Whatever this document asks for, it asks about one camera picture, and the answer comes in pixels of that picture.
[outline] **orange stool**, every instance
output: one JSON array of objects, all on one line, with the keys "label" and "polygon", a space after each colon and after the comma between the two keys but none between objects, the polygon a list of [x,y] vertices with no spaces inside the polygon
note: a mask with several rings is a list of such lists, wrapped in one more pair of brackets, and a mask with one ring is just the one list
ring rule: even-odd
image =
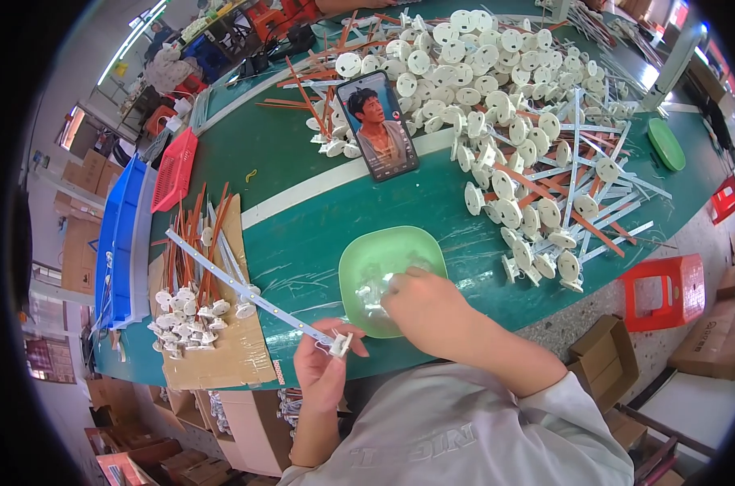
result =
[{"label": "orange stool", "polygon": [[[650,316],[635,312],[635,280],[661,277],[662,306]],[[645,260],[619,277],[626,290],[626,328],[629,332],[667,329],[688,324],[705,310],[705,271],[699,254]]]},{"label": "orange stool", "polygon": [[160,105],[154,113],[151,114],[149,120],[144,125],[146,131],[148,131],[152,137],[156,137],[166,127],[166,121],[162,117],[175,117],[176,111],[172,108],[168,108],[165,105]]},{"label": "orange stool", "polygon": [[712,219],[713,226],[735,212],[735,174],[723,181],[710,202],[712,202],[713,209],[716,210],[716,217]]}]

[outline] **led strip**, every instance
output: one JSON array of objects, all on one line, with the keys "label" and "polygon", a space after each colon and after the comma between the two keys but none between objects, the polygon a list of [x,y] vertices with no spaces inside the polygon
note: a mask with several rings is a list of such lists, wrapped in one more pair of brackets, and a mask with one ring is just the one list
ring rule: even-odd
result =
[{"label": "led strip", "polygon": [[179,248],[181,248],[184,253],[188,254],[199,264],[203,265],[203,268],[205,270],[208,270],[219,280],[223,281],[225,284],[230,286],[230,288],[235,290],[236,294],[246,297],[250,302],[255,303],[259,307],[262,307],[263,309],[273,314],[277,318],[283,320],[285,323],[289,324],[295,329],[303,331],[306,335],[313,337],[316,341],[321,342],[323,345],[330,346],[334,343],[334,339],[332,337],[324,334],[320,330],[316,330],[313,327],[305,324],[297,317],[285,313],[285,311],[279,309],[264,298],[257,296],[248,288],[237,283],[234,279],[230,278],[230,276],[227,275],[221,268],[210,262],[204,255],[198,253],[195,248],[192,248],[190,245],[188,245],[183,238],[177,235],[170,228],[166,231],[166,236],[170,238]]}]

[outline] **smartphone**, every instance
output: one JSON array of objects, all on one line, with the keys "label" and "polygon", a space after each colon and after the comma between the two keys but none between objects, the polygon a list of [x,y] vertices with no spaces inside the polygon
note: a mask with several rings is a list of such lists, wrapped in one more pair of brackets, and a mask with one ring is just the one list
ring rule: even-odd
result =
[{"label": "smartphone", "polygon": [[374,180],[387,180],[419,167],[386,72],[375,71],[340,84],[335,94]]}]

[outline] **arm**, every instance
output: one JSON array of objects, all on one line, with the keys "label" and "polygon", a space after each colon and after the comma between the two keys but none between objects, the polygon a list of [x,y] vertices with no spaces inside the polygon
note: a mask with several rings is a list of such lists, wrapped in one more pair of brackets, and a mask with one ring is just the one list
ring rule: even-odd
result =
[{"label": "arm", "polygon": [[325,16],[353,12],[358,9],[382,9],[396,4],[396,0],[315,0]]},{"label": "arm", "polygon": [[427,354],[484,369],[519,398],[559,382],[567,369],[555,355],[473,309],[445,278],[410,267],[395,274],[382,306]]},{"label": "arm", "polygon": [[[352,350],[358,356],[368,356],[360,341],[365,336],[363,330],[339,319],[320,320],[313,326],[328,335],[332,335],[328,332],[331,329],[337,329],[342,335],[353,333]],[[314,345],[313,337],[303,335],[295,352],[295,373],[303,404],[289,457],[294,466],[321,466],[340,444],[337,406],[346,384],[346,358],[325,354]]]}]

